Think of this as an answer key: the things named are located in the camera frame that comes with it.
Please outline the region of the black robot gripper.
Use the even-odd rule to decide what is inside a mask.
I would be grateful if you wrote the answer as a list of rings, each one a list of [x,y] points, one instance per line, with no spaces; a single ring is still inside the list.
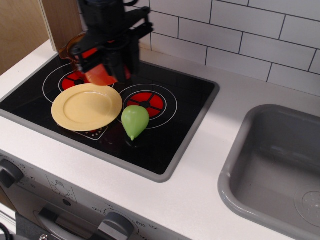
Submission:
[[[118,83],[125,83],[125,66],[131,75],[139,71],[140,47],[139,39],[153,31],[149,21],[151,9],[147,6],[126,11],[133,7],[137,0],[80,0],[78,2],[87,32],[84,38],[72,49],[72,54],[78,57],[78,69],[84,74],[102,64],[107,73],[115,77]],[[119,53],[125,46],[125,64]],[[97,52],[87,59],[83,54],[97,48]]]

